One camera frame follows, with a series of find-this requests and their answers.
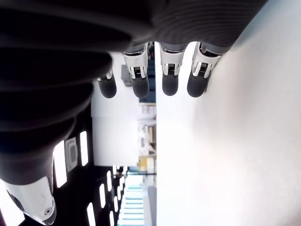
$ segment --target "fluorescent light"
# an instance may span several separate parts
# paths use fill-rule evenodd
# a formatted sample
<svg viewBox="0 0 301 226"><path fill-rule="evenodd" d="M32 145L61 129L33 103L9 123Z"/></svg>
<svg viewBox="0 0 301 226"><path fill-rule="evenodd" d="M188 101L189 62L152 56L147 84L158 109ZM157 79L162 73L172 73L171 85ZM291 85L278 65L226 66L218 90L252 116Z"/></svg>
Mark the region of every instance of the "fluorescent light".
<svg viewBox="0 0 301 226"><path fill-rule="evenodd" d="M107 178L107 184L108 184L108 192L112 190L112 179L111 177Z"/></svg>
<svg viewBox="0 0 301 226"><path fill-rule="evenodd" d="M91 202L87 207L87 213L88 213L89 225L96 226L94 212L93 212L93 204Z"/></svg>
<svg viewBox="0 0 301 226"><path fill-rule="evenodd" d="M118 225L144 225L144 220L122 220L119 219L117 222Z"/></svg>
<svg viewBox="0 0 301 226"><path fill-rule="evenodd" d="M102 209L105 207L105 193L104 193L104 184L99 187L99 195L100 195L100 205Z"/></svg>
<svg viewBox="0 0 301 226"><path fill-rule="evenodd" d="M22 211L9 197L2 180L0 180L0 209L6 226L17 226L25 220Z"/></svg>
<svg viewBox="0 0 301 226"><path fill-rule="evenodd" d="M118 200L117 200L116 196L114 197L114 209L115 209L115 213L117 213L118 212Z"/></svg>
<svg viewBox="0 0 301 226"><path fill-rule="evenodd" d="M114 215L113 215L113 211L110 212L110 225L114 226Z"/></svg>
<svg viewBox="0 0 301 226"><path fill-rule="evenodd" d="M87 146L87 132L80 133L80 152L81 152L81 164L85 166L88 162L88 146Z"/></svg>
<svg viewBox="0 0 301 226"><path fill-rule="evenodd" d="M113 166L113 175L116 175L116 173L117 173L117 166Z"/></svg>
<svg viewBox="0 0 301 226"><path fill-rule="evenodd" d="M56 185L59 188L67 182L64 141L55 146L53 155L55 157Z"/></svg>
<svg viewBox="0 0 301 226"><path fill-rule="evenodd" d="M111 178L111 171L107 172L107 184L108 184L108 191L112 190L112 178Z"/></svg>
<svg viewBox="0 0 301 226"><path fill-rule="evenodd" d="M120 189L121 191L123 191L123 183L122 183L122 178L119 179L119 185L120 185Z"/></svg>
<svg viewBox="0 0 301 226"><path fill-rule="evenodd" d="M121 199L121 192L120 192L120 187L119 186L117 187L117 198L120 201L120 199Z"/></svg>
<svg viewBox="0 0 301 226"><path fill-rule="evenodd" d="M126 173L127 173L127 166L124 166L122 174L126 174Z"/></svg>

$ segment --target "white wall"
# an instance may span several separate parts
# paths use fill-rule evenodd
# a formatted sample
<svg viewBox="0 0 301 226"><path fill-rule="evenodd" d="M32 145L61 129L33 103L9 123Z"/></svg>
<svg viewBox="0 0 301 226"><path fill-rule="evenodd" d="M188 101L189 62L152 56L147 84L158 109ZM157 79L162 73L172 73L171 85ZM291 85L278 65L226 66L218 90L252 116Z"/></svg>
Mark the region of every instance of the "white wall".
<svg viewBox="0 0 301 226"><path fill-rule="evenodd" d="M138 161L138 106L139 99L132 87L125 87L121 79L121 53L112 53L113 73L117 86L115 97L102 96L94 83L92 97L93 149L95 165L133 166Z"/></svg>
<svg viewBox="0 0 301 226"><path fill-rule="evenodd" d="M269 1L208 92L157 89L158 226L301 225L301 1ZM162 85L158 45L156 75ZM171 167L178 168L172 173Z"/></svg>

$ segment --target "black fingertip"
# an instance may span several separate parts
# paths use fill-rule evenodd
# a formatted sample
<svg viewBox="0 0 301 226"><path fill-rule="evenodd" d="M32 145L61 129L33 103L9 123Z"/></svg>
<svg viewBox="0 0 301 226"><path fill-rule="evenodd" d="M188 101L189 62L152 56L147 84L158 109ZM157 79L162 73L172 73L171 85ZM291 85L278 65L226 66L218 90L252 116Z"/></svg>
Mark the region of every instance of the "black fingertip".
<svg viewBox="0 0 301 226"><path fill-rule="evenodd" d="M192 97L200 97L206 90L209 81L209 76L204 78L203 76L193 76L190 72L190 76L187 83L187 92Z"/></svg>
<svg viewBox="0 0 301 226"><path fill-rule="evenodd" d="M116 95L117 87L114 75L110 79L103 79L98 81L101 93L106 98L112 98Z"/></svg>
<svg viewBox="0 0 301 226"><path fill-rule="evenodd" d="M132 79L133 90L138 98L144 98L148 95L150 90L149 80L147 77Z"/></svg>
<svg viewBox="0 0 301 226"><path fill-rule="evenodd" d="M177 93L179 86L179 76L164 75L162 77L162 89L167 96L173 96Z"/></svg>

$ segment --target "robotic hand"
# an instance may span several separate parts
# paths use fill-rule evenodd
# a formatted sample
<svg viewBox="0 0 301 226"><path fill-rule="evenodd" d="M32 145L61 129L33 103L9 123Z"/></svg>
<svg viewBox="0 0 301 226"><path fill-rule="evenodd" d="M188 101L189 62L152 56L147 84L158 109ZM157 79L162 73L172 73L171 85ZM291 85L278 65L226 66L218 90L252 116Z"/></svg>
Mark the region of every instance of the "robotic hand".
<svg viewBox="0 0 301 226"><path fill-rule="evenodd" d="M134 0L118 8L114 1L0 1L0 18L9 22L0 29L0 179L15 204L43 225L54 222L53 150L89 106L92 81L115 96L108 51L123 52L142 98L149 92L147 43L158 41L162 89L172 96L185 49L199 41L187 85L199 97L266 1Z"/></svg>

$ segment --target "white panel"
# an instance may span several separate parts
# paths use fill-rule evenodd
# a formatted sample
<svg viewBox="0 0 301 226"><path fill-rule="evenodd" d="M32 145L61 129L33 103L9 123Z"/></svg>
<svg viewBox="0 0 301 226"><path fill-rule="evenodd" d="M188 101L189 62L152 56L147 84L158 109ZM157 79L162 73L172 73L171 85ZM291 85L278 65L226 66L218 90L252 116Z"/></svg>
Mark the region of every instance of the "white panel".
<svg viewBox="0 0 301 226"><path fill-rule="evenodd" d="M129 165L138 162L138 122L125 118L93 117L93 151L96 166Z"/></svg>
<svg viewBox="0 0 301 226"><path fill-rule="evenodd" d="M57 187L60 188L67 182L64 141L61 141L58 145L55 146L53 156L55 159L54 164L56 184Z"/></svg>
<svg viewBox="0 0 301 226"><path fill-rule="evenodd" d="M155 46L158 226L301 225L300 12L268 1L199 98L186 90L194 43L172 97Z"/></svg>
<svg viewBox="0 0 301 226"><path fill-rule="evenodd" d="M9 197L2 180L0 180L0 209L6 226L18 226L25 220L23 212Z"/></svg>
<svg viewBox="0 0 301 226"><path fill-rule="evenodd" d="M94 212L93 212L93 204L91 202L87 207L87 214L88 214L88 219L89 219L89 225L90 226L95 226L95 217L94 217Z"/></svg>
<svg viewBox="0 0 301 226"><path fill-rule="evenodd" d="M88 146L87 146L87 132L80 133L80 152L81 152L81 164L85 166L88 162Z"/></svg>

